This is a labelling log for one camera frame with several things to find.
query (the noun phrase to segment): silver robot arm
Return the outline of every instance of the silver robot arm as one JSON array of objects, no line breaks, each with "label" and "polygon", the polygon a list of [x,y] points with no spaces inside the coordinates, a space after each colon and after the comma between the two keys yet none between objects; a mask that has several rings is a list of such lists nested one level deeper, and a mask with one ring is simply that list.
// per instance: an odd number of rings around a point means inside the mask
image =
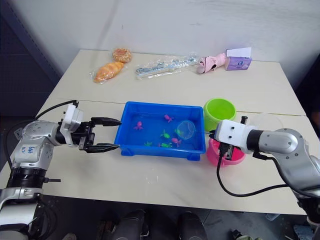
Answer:
[{"label": "silver robot arm", "polygon": [[[272,159],[279,174],[298,199],[308,220],[320,224],[320,160],[309,154],[308,144],[296,130],[282,128],[276,131],[257,130],[256,126],[223,120],[210,135],[215,140],[240,148],[253,157]],[[267,157],[260,153],[271,154]]]},{"label": "silver robot arm", "polygon": [[119,147],[111,143],[94,145],[92,131],[96,125],[117,126],[120,121],[92,117],[91,121],[82,122],[83,112],[73,104],[64,114],[59,123],[36,120],[23,129],[22,139],[13,153],[7,186],[0,195],[1,240],[44,240],[52,233],[51,229],[43,232],[43,222],[45,216],[48,220],[55,213],[41,199],[43,183],[60,182],[60,179],[46,177],[54,147],[67,144],[87,153],[102,153]]}]

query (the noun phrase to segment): pink bowl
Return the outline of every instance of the pink bowl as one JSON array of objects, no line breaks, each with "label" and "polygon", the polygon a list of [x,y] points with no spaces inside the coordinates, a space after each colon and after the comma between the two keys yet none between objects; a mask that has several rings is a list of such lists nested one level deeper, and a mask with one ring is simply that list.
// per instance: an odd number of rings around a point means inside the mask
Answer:
[{"label": "pink bowl", "polygon": [[[210,138],[209,140],[209,148],[206,151],[206,155],[211,163],[213,165],[218,166],[218,160],[219,160],[219,145],[220,142],[213,140]],[[233,154],[231,157],[231,160],[227,160],[225,157],[222,158],[221,167],[226,167],[228,165],[236,165],[241,163],[245,159],[246,155],[239,150],[238,148],[233,149]]]}]

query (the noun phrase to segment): packaged bread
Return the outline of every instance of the packaged bread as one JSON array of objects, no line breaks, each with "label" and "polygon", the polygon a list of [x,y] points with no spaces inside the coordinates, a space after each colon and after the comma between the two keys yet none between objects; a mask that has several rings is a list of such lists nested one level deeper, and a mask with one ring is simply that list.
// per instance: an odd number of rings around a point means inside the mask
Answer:
[{"label": "packaged bread", "polygon": [[118,73],[120,73],[123,67],[124,64],[122,62],[117,61],[107,63],[106,65],[99,68],[93,81],[95,83],[102,83],[108,79],[111,79]]},{"label": "packaged bread", "polygon": [[117,62],[121,62],[121,63],[128,63],[131,61],[131,52],[126,49],[126,48],[116,48],[113,53],[112,56],[114,58],[114,60],[116,60]]}]

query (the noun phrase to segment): white wall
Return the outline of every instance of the white wall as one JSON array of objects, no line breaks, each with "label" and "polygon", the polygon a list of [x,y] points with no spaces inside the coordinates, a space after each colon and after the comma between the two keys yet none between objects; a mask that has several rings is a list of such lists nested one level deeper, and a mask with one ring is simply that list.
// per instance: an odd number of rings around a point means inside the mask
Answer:
[{"label": "white wall", "polygon": [[320,53],[319,0],[10,0],[63,73],[79,49],[216,55],[252,47],[296,87]]}]

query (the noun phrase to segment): white table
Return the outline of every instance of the white table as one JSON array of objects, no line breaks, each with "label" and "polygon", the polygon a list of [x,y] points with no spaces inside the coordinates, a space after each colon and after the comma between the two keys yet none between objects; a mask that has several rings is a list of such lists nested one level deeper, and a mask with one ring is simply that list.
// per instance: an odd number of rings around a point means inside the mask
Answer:
[{"label": "white table", "polygon": [[230,100],[237,111],[305,115],[278,62],[253,61],[248,70],[225,71],[223,67],[206,74],[194,71],[136,79],[137,65],[163,55],[133,53],[126,68],[105,84],[89,80],[89,72],[112,62],[109,51],[80,50],[51,98],[109,103],[127,101],[204,106],[211,98]]},{"label": "white table", "polygon": [[[40,111],[60,102],[60,99],[51,97]],[[121,119],[124,106],[92,101],[79,103],[79,109],[84,111],[84,121],[89,121],[90,117]],[[63,107],[55,109],[41,119],[58,122],[64,110]],[[235,121],[239,122],[242,115],[252,120],[257,114],[238,112]],[[276,117],[285,127],[300,132],[309,141],[310,153],[319,157],[319,141],[307,117]],[[267,130],[277,127],[277,124],[271,124]],[[113,143],[117,129],[95,127],[95,143]],[[89,154],[63,145],[54,149],[46,176],[62,180],[61,183],[44,184],[44,193],[48,195],[231,211],[305,214],[289,188],[246,198],[227,195],[218,183],[216,167],[205,154],[201,161],[193,162],[159,156],[125,157],[121,156],[120,149]],[[6,186],[8,177],[9,167],[6,164],[0,174],[0,188]],[[221,177],[225,186],[235,193],[247,193],[283,183],[271,161],[255,159],[250,155],[239,165],[221,169]]]}]

